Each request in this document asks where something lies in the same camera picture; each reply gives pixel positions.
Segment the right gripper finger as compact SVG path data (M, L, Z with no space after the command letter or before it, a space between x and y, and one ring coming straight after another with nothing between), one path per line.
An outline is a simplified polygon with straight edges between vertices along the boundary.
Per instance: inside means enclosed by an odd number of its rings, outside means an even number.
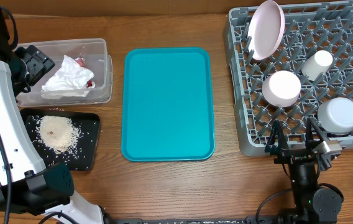
M313 118L306 119L305 147L312 151L316 146L327 140L327 134L319 127Z
M270 138L265 146L265 152L273 156L281 156L282 153L288 149L288 142L283 133L281 122L275 120L272 124Z

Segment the white napkin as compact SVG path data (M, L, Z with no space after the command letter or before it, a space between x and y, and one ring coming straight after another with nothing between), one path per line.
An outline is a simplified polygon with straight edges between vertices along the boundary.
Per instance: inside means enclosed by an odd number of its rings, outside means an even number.
M88 88L80 87L76 80L79 69L75 58L64 55L61 67L42 86L42 97L46 99L86 97L89 93Z

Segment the grey small bowl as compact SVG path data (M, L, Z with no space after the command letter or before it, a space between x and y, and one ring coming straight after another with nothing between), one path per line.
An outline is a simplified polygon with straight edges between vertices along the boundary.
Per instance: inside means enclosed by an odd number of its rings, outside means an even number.
M331 134L345 135L353 130L353 101L348 98L322 103L317 115L321 126Z

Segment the red sauce packet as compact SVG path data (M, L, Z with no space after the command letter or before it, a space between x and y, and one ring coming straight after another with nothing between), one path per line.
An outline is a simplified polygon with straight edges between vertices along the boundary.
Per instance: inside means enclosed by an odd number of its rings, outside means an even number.
M76 75L76 80L79 86L84 88L94 88L94 73L87 68L85 59L82 57L77 57L75 62L80 66L78 74Z

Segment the pink bowl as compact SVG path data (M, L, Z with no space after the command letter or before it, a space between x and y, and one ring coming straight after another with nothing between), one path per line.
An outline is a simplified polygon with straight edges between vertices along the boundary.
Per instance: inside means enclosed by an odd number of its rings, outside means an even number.
M262 84L265 100L277 107L289 107L297 102L301 82L292 72L282 70L270 75Z

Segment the white paper cup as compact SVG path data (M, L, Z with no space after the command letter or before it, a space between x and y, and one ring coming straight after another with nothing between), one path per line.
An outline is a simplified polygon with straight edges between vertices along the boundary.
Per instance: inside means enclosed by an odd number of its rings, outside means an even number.
M332 63L332 54L319 50L303 64L301 72L308 77L308 80L314 81L321 73L326 73Z

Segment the white round plate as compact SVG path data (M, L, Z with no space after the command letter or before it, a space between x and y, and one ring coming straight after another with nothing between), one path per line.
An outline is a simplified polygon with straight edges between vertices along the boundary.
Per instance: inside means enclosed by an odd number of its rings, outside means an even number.
M263 2L254 12L247 35L251 37L249 52L254 60L271 56L279 47L285 31L285 16L275 1Z

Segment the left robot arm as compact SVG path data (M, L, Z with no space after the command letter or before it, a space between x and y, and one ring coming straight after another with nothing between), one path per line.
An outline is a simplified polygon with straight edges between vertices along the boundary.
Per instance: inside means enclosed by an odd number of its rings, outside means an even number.
M99 205L89 203L74 188L65 164L46 166L25 128L17 95L27 93L54 67L37 47L21 47L17 33L9 33L0 6L0 212L56 218L61 223L111 223Z

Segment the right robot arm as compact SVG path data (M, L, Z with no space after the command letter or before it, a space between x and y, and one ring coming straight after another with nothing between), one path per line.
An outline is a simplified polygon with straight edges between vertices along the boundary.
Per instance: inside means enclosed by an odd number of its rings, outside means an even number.
M272 124L265 152L275 156L289 177L291 187L266 198L258 207L255 221L260 223L260 211L271 199L287 192L293 194L295 207L280 210L274 223L336 223L344 202L343 193L334 185L319 183L322 171L331 168L332 160L341 155L338 141L330 140L312 118L306 120L305 146L292 149L279 120Z

